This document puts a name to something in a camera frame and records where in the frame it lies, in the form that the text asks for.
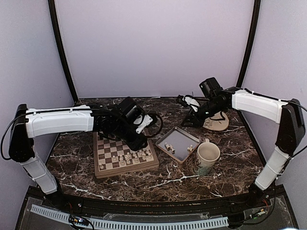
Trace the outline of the white chess piece tall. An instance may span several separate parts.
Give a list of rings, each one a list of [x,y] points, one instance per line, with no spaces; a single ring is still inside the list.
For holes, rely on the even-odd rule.
[[[125,155],[125,160],[126,160],[126,164],[127,164],[127,165],[130,165],[130,164],[131,164],[131,154],[130,154],[130,152],[128,152],[128,153]]]

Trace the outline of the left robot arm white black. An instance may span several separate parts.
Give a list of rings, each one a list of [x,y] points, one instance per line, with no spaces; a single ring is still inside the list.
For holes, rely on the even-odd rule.
[[[131,150],[147,146],[142,131],[153,122],[139,106],[112,110],[104,106],[81,105],[57,109],[28,109],[18,106],[15,118],[8,124],[10,133],[9,156],[5,160],[19,163],[39,185],[42,192],[57,209],[63,209],[68,199],[62,194],[59,183],[41,161],[34,149],[34,138],[63,132],[100,132],[126,142]]]

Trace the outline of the white bishop chess piece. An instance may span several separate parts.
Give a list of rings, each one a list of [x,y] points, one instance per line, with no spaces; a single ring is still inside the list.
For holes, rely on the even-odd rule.
[[[120,163],[120,166],[121,167],[124,167],[126,164],[125,164],[125,159],[122,155],[120,155],[119,157],[119,163]]]

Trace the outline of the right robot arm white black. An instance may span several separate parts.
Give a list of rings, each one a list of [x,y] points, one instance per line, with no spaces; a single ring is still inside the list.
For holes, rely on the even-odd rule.
[[[201,127],[205,119],[231,109],[247,115],[248,121],[252,118],[264,121],[265,124],[259,127],[256,127],[256,122],[252,122],[251,130],[256,140],[266,138],[265,143],[271,145],[272,153],[264,155],[266,164],[254,181],[258,189],[266,190],[299,153],[297,148],[306,133],[303,106],[296,99],[273,99],[238,87],[218,87],[203,92],[205,99],[202,104],[191,95],[177,97],[179,104],[190,107],[181,125]]]

